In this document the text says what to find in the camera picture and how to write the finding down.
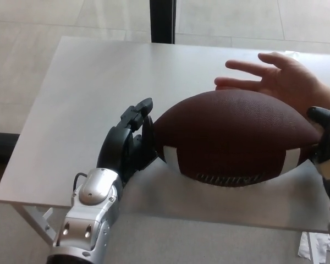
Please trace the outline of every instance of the white table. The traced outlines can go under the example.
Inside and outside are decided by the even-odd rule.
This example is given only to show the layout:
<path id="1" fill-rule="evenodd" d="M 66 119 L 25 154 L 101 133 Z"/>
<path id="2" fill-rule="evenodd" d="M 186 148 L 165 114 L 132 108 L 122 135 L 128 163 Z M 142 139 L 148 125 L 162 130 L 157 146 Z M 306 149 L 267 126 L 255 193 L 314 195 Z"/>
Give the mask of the white table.
<path id="1" fill-rule="evenodd" d="M 70 207 L 73 179 L 95 167 L 109 129 L 129 105 L 152 97 L 156 120 L 175 103 L 214 89 L 220 75 L 255 77 L 224 67 L 258 62 L 258 51 L 62 38 L 0 183 L 12 204 L 47 243 L 55 231 L 36 206 Z M 330 85 L 330 56 L 298 59 Z M 160 160 L 125 188 L 123 212 L 159 217 L 327 232 L 329 200 L 310 163 L 246 188 L 201 184 Z"/>

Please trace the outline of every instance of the tiled floor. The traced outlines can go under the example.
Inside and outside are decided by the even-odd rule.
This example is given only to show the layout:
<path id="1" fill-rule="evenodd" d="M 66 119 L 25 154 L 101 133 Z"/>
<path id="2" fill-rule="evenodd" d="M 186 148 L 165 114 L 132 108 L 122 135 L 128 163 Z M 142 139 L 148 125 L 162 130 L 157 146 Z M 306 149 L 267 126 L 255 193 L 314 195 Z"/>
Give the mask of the tiled floor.
<path id="1" fill-rule="evenodd" d="M 177 43 L 330 54 L 330 0 L 178 0 Z M 19 133 L 63 35 L 150 42 L 149 0 L 0 0 L 0 131 Z"/>

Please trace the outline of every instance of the table leg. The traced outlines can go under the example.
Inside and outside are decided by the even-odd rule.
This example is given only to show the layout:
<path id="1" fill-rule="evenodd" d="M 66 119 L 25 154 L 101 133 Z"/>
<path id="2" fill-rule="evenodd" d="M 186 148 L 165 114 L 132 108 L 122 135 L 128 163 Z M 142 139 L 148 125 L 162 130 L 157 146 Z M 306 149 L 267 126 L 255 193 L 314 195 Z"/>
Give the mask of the table leg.
<path id="1" fill-rule="evenodd" d="M 175 44 L 177 0 L 149 0 L 153 43 Z"/>
<path id="2" fill-rule="evenodd" d="M 310 260 L 313 264 L 319 264 L 319 254 L 317 251 L 317 239 L 314 233 L 307 232 Z"/>
<path id="3" fill-rule="evenodd" d="M 47 221 L 47 218 L 52 213 L 52 208 L 49 209 L 45 214 L 43 214 L 42 212 L 39 212 L 37 207 L 35 206 L 12 206 L 48 245 L 53 244 L 56 232 Z"/>

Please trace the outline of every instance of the american football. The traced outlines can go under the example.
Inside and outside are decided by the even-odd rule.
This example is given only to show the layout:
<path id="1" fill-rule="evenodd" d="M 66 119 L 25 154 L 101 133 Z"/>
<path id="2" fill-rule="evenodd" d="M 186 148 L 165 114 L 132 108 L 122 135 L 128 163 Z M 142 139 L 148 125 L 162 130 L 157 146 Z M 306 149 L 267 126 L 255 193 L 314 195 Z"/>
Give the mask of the american football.
<path id="1" fill-rule="evenodd" d="M 156 151 L 177 172 L 240 187 L 306 161 L 320 135 L 295 109 L 258 92 L 219 90 L 187 98 L 154 122 Z"/>

